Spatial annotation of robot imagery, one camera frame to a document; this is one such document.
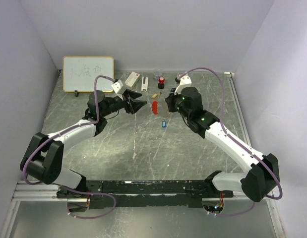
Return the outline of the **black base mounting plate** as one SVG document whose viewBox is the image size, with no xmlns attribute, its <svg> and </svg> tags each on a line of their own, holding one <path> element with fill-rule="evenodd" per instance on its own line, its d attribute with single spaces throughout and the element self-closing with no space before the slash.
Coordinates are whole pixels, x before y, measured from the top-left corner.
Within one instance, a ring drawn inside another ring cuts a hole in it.
<svg viewBox="0 0 307 238">
<path fill-rule="evenodd" d="M 202 208 L 203 199 L 232 198 L 233 192 L 218 191 L 208 180 L 88 180 L 86 192 L 112 195 L 117 207 L 187 206 Z"/>
</svg>

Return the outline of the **red black stamp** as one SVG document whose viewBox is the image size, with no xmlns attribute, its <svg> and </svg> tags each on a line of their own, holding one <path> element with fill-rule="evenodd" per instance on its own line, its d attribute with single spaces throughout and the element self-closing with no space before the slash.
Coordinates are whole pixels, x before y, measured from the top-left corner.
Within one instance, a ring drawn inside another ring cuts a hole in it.
<svg viewBox="0 0 307 238">
<path fill-rule="evenodd" d="M 158 79 L 158 88 L 159 89 L 164 89 L 165 87 L 165 78 L 164 77 L 159 77 Z"/>
</svg>

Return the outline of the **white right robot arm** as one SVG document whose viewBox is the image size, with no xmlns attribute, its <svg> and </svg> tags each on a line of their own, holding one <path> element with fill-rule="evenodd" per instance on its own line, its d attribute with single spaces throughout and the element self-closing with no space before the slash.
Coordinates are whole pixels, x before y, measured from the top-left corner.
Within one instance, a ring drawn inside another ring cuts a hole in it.
<svg viewBox="0 0 307 238">
<path fill-rule="evenodd" d="M 194 133 L 214 143 L 242 169 L 241 173 L 211 174 L 207 178 L 210 182 L 205 185 L 208 196 L 216 197 L 221 191 L 230 190 L 260 202 L 280 184 L 276 156 L 256 151 L 230 132 L 218 117 L 204 109 L 201 94 L 195 87 L 182 91 L 173 88 L 165 101 L 169 112 L 178 112 Z"/>
</svg>

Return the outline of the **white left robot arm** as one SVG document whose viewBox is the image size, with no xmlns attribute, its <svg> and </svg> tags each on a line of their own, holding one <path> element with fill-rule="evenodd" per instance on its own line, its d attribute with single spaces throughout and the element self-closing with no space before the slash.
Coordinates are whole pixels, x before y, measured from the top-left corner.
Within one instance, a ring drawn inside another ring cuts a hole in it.
<svg viewBox="0 0 307 238">
<path fill-rule="evenodd" d="M 147 103 L 139 99 L 141 96 L 129 89 L 115 97 L 107 97 L 102 91 L 91 93 L 85 115 L 76 124 L 55 133 L 33 135 L 20 164 L 23 176 L 31 176 L 44 184 L 68 187 L 74 197 L 83 197 L 87 192 L 87 179 L 63 166 L 64 153 L 100 134 L 107 125 L 106 116 L 120 110 L 135 114 Z"/>
</svg>

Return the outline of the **aluminium right side rail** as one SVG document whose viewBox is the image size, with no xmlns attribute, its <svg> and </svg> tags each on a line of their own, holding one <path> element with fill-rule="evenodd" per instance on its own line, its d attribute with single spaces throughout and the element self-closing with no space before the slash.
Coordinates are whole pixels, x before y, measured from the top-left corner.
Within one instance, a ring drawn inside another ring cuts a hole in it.
<svg viewBox="0 0 307 238">
<path fill-rule="evenodd" d="M 253 150 L 254 148 L 250 142 L 233 79 L 226 75 L 221 76 L 221 79 L 225 89 L 225 102 L 223 108 L 223 123 L 225 129 L 228 129 L 230 133 L 233 134 L 235 140 L 238 140 L 240 143 L 244 144 L 245 147 L 248 147 L 248 150 Z M 253 159 L 250 157 L 248 152 L 246 152 L 233 140 L 228 139 L 228 141 L 232 142 L 234 146 L 239 147 L 244 156 L 248 156 L 250 159 Z M 229 155 L 226 155 L 225 157 L 226 158 L 223 166 L 224 172 L 247 173 L 244 168 L 236 162 L 235 159 L 231 158 Z"/>
</svg>

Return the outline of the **metal key organizer red handle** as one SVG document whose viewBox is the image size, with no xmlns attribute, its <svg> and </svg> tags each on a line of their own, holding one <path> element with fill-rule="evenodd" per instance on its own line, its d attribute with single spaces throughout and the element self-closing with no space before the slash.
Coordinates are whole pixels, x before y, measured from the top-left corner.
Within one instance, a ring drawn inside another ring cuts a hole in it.
<svg viewBox="0 0 307 238">
<path fill-rule="evenodd" d="M 151 111 L 154 115 L 167 118 L 170 115 L 168 104 L 165 100 L 154 100 L 151 104 Z"/>
</svg>

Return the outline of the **white board yellow frame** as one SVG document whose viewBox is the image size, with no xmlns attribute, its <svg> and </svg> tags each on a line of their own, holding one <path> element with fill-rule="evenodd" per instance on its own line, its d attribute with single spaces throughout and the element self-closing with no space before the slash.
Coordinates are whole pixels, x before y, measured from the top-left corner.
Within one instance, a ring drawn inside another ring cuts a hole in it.
<svg viewBox="0 0 307 238">
<path fill-rule="evenodd" d="M 65 56 L 62 60 L 62 85 L 67 93 L 94 91 L 99 75 L 114 78 L 114 59 L 104 56 Z"/>
</svg>

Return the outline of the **aluminium front rail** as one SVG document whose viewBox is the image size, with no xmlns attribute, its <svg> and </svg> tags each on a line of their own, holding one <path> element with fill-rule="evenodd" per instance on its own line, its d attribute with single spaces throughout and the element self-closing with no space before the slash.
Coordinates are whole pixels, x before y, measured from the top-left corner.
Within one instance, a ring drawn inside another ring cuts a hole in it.
<svg viewBox="0 0 307 238">
<path fill-rule="evenodd" d="M 75 193 L 58 185 L 37 184 L 29 185 L 24 181 L 17 183 L 13 198 L 19 200 L 49 200 L 67 199 L 69 201 L 82 201 L 87 196 L 96 196 L 97 193 L 106 193 L 114 197 L 135 198 L 140 197 L 175 197 L 185 195 L 205 199 L 217 199 L 220 192 L 211 192 L 202 187 L 201 180 L 164 180 L 164 181 L 98 181 L 87 182 L 87 192 Z"/>
</svg>

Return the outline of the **green white staples box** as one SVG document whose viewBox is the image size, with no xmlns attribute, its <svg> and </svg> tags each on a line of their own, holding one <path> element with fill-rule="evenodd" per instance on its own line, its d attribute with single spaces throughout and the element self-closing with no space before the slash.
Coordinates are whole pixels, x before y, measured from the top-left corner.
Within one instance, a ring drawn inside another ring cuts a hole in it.
<svg viewBox="0 0 307 238">
<path fill-rule="evenodd" d="M 127 88 L 132 89 L 139 79 L 140 74 L 136 72 L 131 72 L 130 75 L 125 80 Z"/>
</svg>

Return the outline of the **white stapler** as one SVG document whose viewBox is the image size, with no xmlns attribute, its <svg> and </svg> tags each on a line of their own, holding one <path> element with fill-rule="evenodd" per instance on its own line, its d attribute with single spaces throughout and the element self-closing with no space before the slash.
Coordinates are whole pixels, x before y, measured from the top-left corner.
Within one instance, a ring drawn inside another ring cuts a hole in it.
<svg viewBox="0 0 307 238">
<path fill-rule="evenodd" d="M 142 77 L 142 82 L 141 82 L 141 91 L 142 92 L 147 92 L 148 91 L 148 77 Z"/>
</svg>

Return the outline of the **clear plastic cup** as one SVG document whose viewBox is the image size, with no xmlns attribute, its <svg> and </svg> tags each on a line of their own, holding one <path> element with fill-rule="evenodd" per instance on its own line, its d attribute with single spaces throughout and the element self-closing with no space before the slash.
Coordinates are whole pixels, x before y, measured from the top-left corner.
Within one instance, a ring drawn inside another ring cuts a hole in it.
<svg viewBox="0 0 307 238">
<path fill-rule="evenodd" d="M 159 78 L 162 76 L 162 71 L 160 69 L 158 69 L 158 68 L 155 68 L 153 70 L 153 74 L 155 76 L 155 79 L 159 80 Z"/>
</svg>

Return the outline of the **aluminium rail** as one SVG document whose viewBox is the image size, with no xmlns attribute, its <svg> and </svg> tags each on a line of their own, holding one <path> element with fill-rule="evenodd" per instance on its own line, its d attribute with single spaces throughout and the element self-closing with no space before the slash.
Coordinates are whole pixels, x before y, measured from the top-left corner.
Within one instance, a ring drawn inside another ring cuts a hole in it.
<svg viewBox="0 0 307 238">
<path fill-rule="evenodd" d="M 254 148 L 250 142 L 233 79 L 226 75 L 221 76 L 221 79 L 225 89 L 225 102 L 223 108 L 223 123 L 225 129 L 228 129 L 230 133 L 233 134 L 235 140 L 238 140 L 240 143 L 244 144 L 245 147 L 248 147 L 248 150 L 253 150 Z M 246 152 L 233 140 L 228 139 L 228 141 L 232 142 L 234 146 L 239 147 L 244 156 L 248 156 L 250 159 L 253 159 L 250 157 L 248 152 Z M 229 155 L 226 155 L 225 157 L 226 158 L 223 166 L 224 172 L 247 173 L 244 168 L 236 162 L 235 159 L 231 158 Z"/>
<path fill-rule="evenodd" d="M 140 197 L 175 197 L 185 195 L 205 199 L 217 199 L 220 192 L 211 192 L 202 187 L 201 180 L 164 180 L 164 181 L 98 181 L 87 182 L 87 192 L 75 193 L 58 185 L 37 184 L 29 185 L 24 181 L 17 183 L 13 198 L 19 200 L 49 200 L 67 199 L 69 201 L 82 201 L 87 196 L 96 196 L 97 193 L 106 193 L 114 197 L 135 198 Z"/>
</svg>

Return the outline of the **yellow key tag with key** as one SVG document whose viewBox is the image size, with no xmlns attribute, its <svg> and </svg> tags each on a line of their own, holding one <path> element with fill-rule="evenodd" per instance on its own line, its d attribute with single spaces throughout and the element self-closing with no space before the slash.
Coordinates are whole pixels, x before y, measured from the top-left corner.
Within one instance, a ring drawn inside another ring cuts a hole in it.
<svg viewBox="0 0 307 238">
<path fill-rule="evenodd" d="M 155 98 L 159 98 L 161 96 L 162 92 L 158 92 L 158 93 L 155 93 L 151 96 L 152 99 L 155 99 Z"/>
</svg>

